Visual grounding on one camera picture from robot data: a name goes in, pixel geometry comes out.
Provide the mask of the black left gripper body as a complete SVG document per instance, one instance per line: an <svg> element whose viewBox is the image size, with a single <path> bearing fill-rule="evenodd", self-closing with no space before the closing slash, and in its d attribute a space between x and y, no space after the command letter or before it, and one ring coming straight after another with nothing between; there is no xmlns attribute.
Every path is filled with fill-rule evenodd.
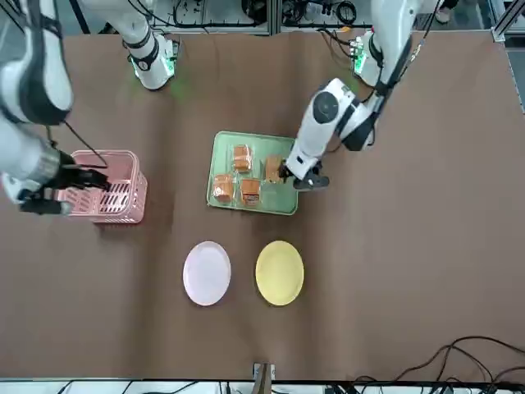
<svg viewBox="0 0 525 394"><path fill-rule="evenodd" d="M287 167L285 160L283 160L278 167L278 176L283 184L293 184L296 179L293 172Z"/></svg>

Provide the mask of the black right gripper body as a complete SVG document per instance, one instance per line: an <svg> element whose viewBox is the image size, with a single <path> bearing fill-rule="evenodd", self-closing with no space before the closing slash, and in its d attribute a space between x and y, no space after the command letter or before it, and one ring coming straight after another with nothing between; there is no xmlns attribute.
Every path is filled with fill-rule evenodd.
<svg viewBox="0 0 525 394"><path fill-rule="evenodd" d="M72 156L67 153L59 153L59 167L55 176L55 189L67 188L85 189L89 187L91 173L89 170L79 167Z"/></svg>

